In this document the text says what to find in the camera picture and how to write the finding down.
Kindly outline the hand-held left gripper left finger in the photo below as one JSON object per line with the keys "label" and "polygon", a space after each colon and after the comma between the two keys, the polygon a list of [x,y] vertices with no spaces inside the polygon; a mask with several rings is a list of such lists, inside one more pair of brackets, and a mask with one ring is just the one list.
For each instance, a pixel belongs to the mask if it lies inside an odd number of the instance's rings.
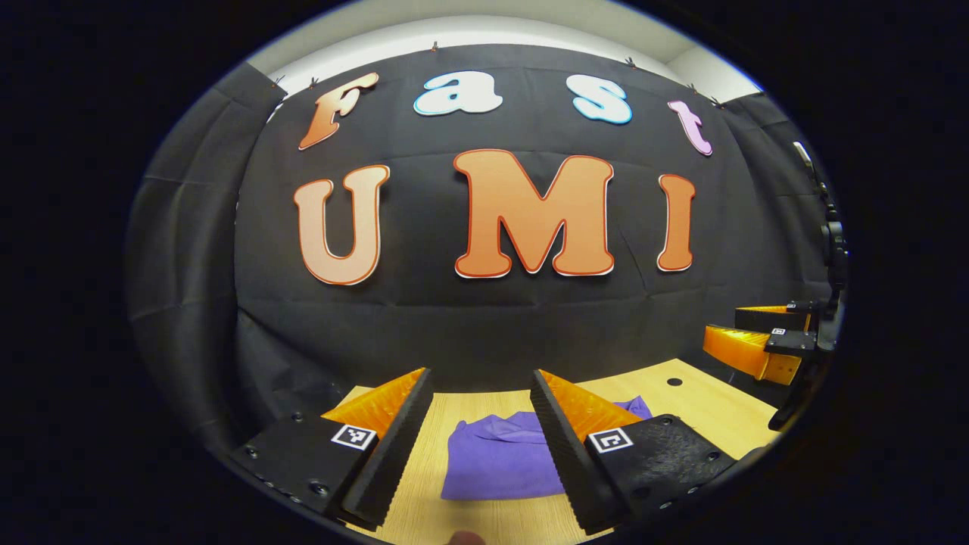
{"label": "hand-held left gripper left finger", "polygon": [[323,414],[294,412],[233,450],[232,461],[308,512],[374,531],[432,398],[432,372],[418,368]]}

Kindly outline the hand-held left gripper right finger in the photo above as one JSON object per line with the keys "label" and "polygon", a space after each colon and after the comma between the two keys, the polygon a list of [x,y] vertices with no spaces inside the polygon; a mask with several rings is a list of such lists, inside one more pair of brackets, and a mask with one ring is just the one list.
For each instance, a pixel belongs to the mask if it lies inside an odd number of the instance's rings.
{"label": "hand-held left gripper right finger", "polygon": [[546,370],[533,373],[530,400],[585,534],[675,517],[736,465],[678,416],[637,417]]}

